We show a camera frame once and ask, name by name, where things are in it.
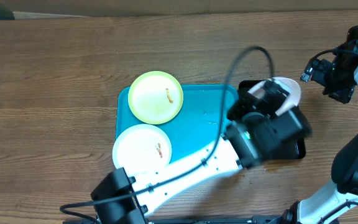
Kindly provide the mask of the white plate with stain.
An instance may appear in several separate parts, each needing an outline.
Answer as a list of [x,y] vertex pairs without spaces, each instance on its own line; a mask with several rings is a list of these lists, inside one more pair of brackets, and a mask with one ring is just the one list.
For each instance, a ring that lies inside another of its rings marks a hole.
[[[269,78],[268,80],[273,81],[288,93],[284,102],[280,103],[280,107],[274,110],[275,115],[279,116],[292,107],[298,106],[301,99],[301,88],[296,81],[285,77]],[[261,98],[265,92],[265,90],[262,89],[262,87],[265,85],[265,82],[265,80],[257,82],[247,92],[257,98]]]

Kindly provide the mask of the yellow-green plate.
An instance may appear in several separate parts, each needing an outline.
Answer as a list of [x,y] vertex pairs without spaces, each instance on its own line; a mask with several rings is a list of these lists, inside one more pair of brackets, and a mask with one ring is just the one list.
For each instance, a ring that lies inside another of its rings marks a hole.
[[172,120],[184,101],[179,81],[167,72],[151,71],[137,77],[128,93],[132,114],[148,124],[163,124]]

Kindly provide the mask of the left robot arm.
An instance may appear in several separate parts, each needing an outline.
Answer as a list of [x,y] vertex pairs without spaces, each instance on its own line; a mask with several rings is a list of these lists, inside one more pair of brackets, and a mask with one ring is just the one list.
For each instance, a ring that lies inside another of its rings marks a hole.
[[301,159],[310,124],[298,104],[296,81],[278,77],[239,85],[227,112],[230,123],[217,140],[166,167],[130,176],[109,173],[92,191],[98,223],[145,223],[162,204],[213,177],[230,176],[270,160]]

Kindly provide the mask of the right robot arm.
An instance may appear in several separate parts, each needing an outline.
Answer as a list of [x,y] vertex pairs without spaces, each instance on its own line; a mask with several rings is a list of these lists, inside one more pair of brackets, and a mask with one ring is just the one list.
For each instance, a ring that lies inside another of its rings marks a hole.
[[[358,26],[346,41],[330,51],[332,62],[317,55],[308,62],[300,79],[324,86],[323,94],[348,103],[358,88]],[[358,134],[334,158],[331,180],[311,197],[295,202],[275,223],[337,223],[348,210],[358,207]]]

